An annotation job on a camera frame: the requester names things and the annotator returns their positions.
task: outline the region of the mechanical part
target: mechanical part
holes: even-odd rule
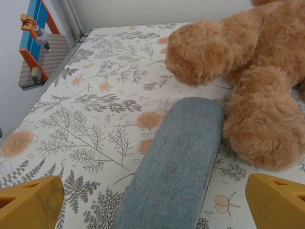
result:
[[[36,85],[41,84],[41,71],[38,67],[32,68],[32,72],[31,72],[30,77],[32,78],[32,80],[34,81],[34,83]]]
[[[49,50],[49,49],[50,49],[50,44],[49,44],[48,42],[46,42],[46,43],[44,44],[44,48],[46,48],[47,50]]]
[[[37,34],[37,39],[35,39],[35,42],[38,45],[42,45],[45,49],[49,50],[49,34],[44,29],[39,28],[39,26],[35,26],[35,32]]]

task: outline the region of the teddy bear leg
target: teddy bear leg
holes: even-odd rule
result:
[[[275,67],[247,70],[227,104],[224,138],[256,168],[287,170],[305,152],[305,120],[286,80]]]

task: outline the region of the orange bracket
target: orange bracket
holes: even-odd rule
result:
[[[21,24],[21,30],[23,30],[23,31],[29,31],[30,32],[30,34],[31,34],[31,36],[32,36],[32,38],[33,39],[37,39],[37,33],[35,32],[35,29],[34,29],[34,25],[36,26],[37,25],[37,23],[36,23],[36,21],[34,20],[34,18],[32,18],[32,17],[29,17],[29,16],[27,16],[26,14],[24,14],[24,13],[22,13],[21,14],[21,17],[20,17],[20,20],[21,20],[21,22],[22,22],[22,24]]]

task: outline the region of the orange rose print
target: orange rose print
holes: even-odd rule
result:
[[[152,143],[151,139],[141,142],[141,144],[139,145],[139,152],[141,154],[145,154],[146,151],[148,150],[149,146],[151,145],[151,143]]]
[[[106,82],[104,82],[100,85],[100,90],[103,91],[103,92],[104,91],[109,92],[109,88],[112,88],[112,87],[110,86],[110,84],[108,84],[108,80],[106,80]]]
[[[232,193],[229,198],[224,197],[224,196],[218,196],[216,197],[215,201],[216,201],[216,205],[215,208],[216,210],[221,213],[228,213],[231,217],[231,212],[230,212],[230,207],[234,207],[234,208],[240,208],[240,206],[237,206],[235,204],[230,203],[230,201],[232,200],[232,198],[234,197],[234,195],[236,194],[236,192]]]
[[[83,75],[79,75],[79,76],[77,76],[77,77],[75,77],[75,79],[72,81],[72,85],[73,86],[77,86],[77,87],[79,87],[80,86],[80,83],[82,82],[82,81],[84,81],[83,79],[82,79],[82,77],[83,77]]]
[[[25,151],[33,139],[33,132],[19,131],[14,133],[4,144],[2,155],[6,157],[14,157]]]
[[[163,118],[156,113],[146,112],[139,116],[137,124],[146,129],[151,129],[160,125],[163,121]]]
[[[158,44],[168,44],[168,37],[161,37],[158,40]]]

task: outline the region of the brown teddy bear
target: brown teddy bear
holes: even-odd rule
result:
[[[165,64],[189,86],[227,79],[234,89],[224,138],[256,168],[283,171],[305,152],[305,119],[290,95],[294,85],[305,89],[305,0],[271,1],[180,27]]]

